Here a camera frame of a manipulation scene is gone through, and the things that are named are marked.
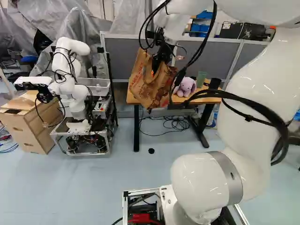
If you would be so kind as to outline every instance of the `bunny ear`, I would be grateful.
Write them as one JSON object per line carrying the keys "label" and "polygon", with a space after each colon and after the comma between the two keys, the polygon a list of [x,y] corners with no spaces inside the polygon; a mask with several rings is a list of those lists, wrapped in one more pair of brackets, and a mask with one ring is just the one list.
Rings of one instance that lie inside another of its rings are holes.
{"label": "bunny ear", "polygon": [[196,81],[194,81],[193,86],[192,86],[192,93],[194,93],[196,89],[197,89],[197,83],[196,83]]}

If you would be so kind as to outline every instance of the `metal cart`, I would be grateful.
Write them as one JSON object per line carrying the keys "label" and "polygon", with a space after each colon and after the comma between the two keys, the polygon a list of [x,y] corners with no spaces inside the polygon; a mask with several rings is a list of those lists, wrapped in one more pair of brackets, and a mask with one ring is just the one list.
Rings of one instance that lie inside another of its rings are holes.
{"label": "metal cart", "polygon": [[[177,199],[171,185],[161,186],[160,188],[124,191],[122,199],[123,225],[134,224],[135,220],[142,220],[145,223],[152,222],[158,225],[164,225],[167,222],[168,225],[173,225],[173,218],[184,216],[184,212],[182,212],[182,215],[180,213],[172,215]],[[249,225],[249,222],[240,206],[235,204],[224,207],[220,217],[211,225],[224,224]]]}

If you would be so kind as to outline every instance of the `white plastic container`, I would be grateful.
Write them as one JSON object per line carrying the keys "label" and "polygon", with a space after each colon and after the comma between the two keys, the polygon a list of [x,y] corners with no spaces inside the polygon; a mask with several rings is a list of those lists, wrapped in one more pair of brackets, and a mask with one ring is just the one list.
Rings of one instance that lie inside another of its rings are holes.
{"label": "white plastic container", "polygon": [[109,79],[78,77],[77,81],[89,87],[94,96],[106,96],[111,86]]}

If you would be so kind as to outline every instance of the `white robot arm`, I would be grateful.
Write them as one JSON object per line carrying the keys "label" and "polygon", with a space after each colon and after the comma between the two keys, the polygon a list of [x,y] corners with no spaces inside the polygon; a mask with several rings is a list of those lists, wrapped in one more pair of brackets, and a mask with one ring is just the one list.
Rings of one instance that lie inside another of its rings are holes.
{"label": "white robot arm", "polygon": [[17,90],[39,90],[38,99],[48,103],[54,95],[60,98],[72,99],[69,104],[70,112],[76,120],[86,119],[85,99],[88,88],[76,84],[75,79],[79,77],[81,64],[72,53],[88,55],[90,48],[86,43],[61,37],[56,44],[52,61],[52,71],[55,73],[54,82],[50,77],[19,77],[14,86]]}
{"label": "white robot arm", "polygon": [[[299,1],[215,2],[233,18],[278,26],[273,41],[233,76],[226,91],[256,101],[272,109],[285,122],[290,121],[300,106]],[[172,0],[155,18],[155,23],[164,28],[166,42],[174,45],[184,30],[183,22],[174,21],[181,16],[186,23],[189,16],[185,15],[198,14],[211,3],[206,0]],[[226,102],[240,112],[267,121],[240,102]],[[220,106],[217,124],[220,137],[227,145],[224,150],[182,156],[171,168],[172,188],[179,205],[188,217],[202,225],[216,219],[222,207],[249,200],[265,191],[270,180],[270,157],[278,140],[274,127],[247,122],[224,104]],[[170,224],[182,224],[175,218],[169,221]]]}
{"label": "white robot arm", "polygon": [[62,98],[73,98],[69,105],[70,112],[74,119],[83,120],[86,119],[84,101],[88,95],[88,88],[75,84],[75,79],[80,75],[81,64],[74,56],[70,56],[71,51],[79,55],[88,55],[90,48],[81,41],[67,37],[59,38],[53,55],[52,71],[59,74],[61,79],[55,80],[48,89]]}

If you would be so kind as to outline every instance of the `light blue floor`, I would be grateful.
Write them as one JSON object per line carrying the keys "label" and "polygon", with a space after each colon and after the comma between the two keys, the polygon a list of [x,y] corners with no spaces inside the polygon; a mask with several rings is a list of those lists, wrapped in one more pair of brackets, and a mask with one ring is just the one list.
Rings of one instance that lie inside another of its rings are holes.
{"label": "light blue floor", "polygon": [[[72,158],[58,148],[48,156],[15,150],[0,155],[0,225],[111,225],[122,216],[122,191],[170,184],[170,167],[180,155],[203,152],[193,131],[161,137],[141,135],[133,152],[133,119],[120,119],[112,155]],[[162,121],[143,122],[148,133],[164,131]],[[209,150],[224,144],[206,130]],[[156,150],[154,155],[148,148]],[[300,148],[272,168],[268,191],[241,204],[252,225],[300,224]]]}

